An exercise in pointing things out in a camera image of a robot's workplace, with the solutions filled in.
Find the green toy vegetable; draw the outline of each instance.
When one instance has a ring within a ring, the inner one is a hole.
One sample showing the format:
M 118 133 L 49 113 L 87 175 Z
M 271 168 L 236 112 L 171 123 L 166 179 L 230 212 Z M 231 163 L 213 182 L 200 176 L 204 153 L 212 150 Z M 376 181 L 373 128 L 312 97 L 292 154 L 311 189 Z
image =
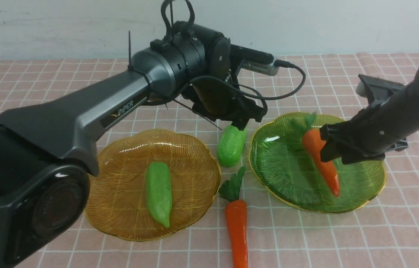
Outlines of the green toy vegetable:
M 246 142 L 247 130 L 240 131 L 237 127 L 227 126 L 218 144 L 218 161 L 227 168 L 235 166 L 241 158 Z
M 170 170 L 165 163 L 153 162 L 145 172 L 147 207 L 150 215 L 164 227 L 170 227 L 173 195 Z

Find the gripped carrot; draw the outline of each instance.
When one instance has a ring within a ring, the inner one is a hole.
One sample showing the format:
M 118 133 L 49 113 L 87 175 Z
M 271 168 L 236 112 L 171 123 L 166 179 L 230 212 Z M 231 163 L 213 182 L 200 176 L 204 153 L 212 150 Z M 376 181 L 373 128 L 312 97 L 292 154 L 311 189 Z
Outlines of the gripped carrot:
M 224 212 L 231 242 L 233 268 L 249 268 L 246 234 L 247 207 L 246 202 L 239 199 L 245 169 L 242 166 L 238 173 L 232 175 L 230 180 L 223 182 L 219 190 L 220 196 L 229 201 Z
M 332 162 L 322 162 L 320 151 L 325 145 L 325 141 L 320 138 L 320 129 L 312 127 L 317 119 L 315 112 L 307 114 L 304 124 L 296 120 L 291 120 L 291 126 L 297 135 L 302 137 L 302 145 L 305 151 L 311 156 L 316 168 L 322 175 L 325 183 L 335 197 L 340 195 L 339 175 Z
M 335 197 L 340 195 L 339 175 L 332 162 L 322 162 L 320 159 L 320 151 L 325 145 L 325 141 L 320 139 L 320 130 L 312 128 L 308 130 L 302 137 L 302 144 L 315 163 L 325 183 Z

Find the plate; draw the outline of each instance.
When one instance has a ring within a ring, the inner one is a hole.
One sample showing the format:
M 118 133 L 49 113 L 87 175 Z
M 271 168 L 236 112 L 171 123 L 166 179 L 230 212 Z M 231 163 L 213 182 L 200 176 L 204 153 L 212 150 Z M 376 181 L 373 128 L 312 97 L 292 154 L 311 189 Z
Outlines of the plate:
M 340 182 L 340 195 L 334 197 L 312 158 L 304 150 L 300 135 L 290 120 L 304 123 L 304 112 L 292 112 L 260 127 L 250 144 L 250 168 L 259 182 L 282 202 L 299 209 L 342 213 L 358 209 L 376 197 L 386 184 L 383 161 L 364 161 L 343 165 L 333 161 Z M 314 127 L 344 120 L 318 114 Z
M 197 138 L 152 129 L 118 140 L 98 156 L 100 173 L 90 178 L 87 219 L 97 230 L 121 239 L 162 239 L 198 221 L 211 208 L 221 170 Z M 146 207 L 145 172 L 153 161 L 168 165 L 173 207 L 167 229 Z

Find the carrot leaves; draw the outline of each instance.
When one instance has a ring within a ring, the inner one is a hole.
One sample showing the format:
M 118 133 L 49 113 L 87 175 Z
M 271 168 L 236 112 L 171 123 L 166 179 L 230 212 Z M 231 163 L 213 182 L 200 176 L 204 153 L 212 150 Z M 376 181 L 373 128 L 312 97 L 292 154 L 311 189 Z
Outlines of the carrot leaves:
M 222 198 L 228 200 L 229 202 L 239 199 L 242 178 L 245 171 L 246 167 L 242 166 L 238 170 L 238 173 L 234 173 L 229 180 L 223 182 L 219 190 L 219 194 Z

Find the black robotic arm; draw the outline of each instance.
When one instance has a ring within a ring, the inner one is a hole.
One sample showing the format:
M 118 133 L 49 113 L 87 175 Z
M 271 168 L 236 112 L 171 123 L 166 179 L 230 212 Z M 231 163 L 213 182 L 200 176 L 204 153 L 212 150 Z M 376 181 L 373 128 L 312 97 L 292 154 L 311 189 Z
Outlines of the black robotic arm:
M 188 22 L 169 22 L 167 34 L 129 60 L 128 70 L 51 102 L 0 114 L 0 268 L 14 267 L 67 230 L 97 176 L 96 141 L 141 105 L 163 105 L 182 95 L 192 111 L 244 129 L 267 112 L 264 98 L 244 93 L 241 68 L 268 75 L 301 68 L 269 53 L 232 45 L 222 33 Z M 262 107 L 250 98 L 260 99 Z

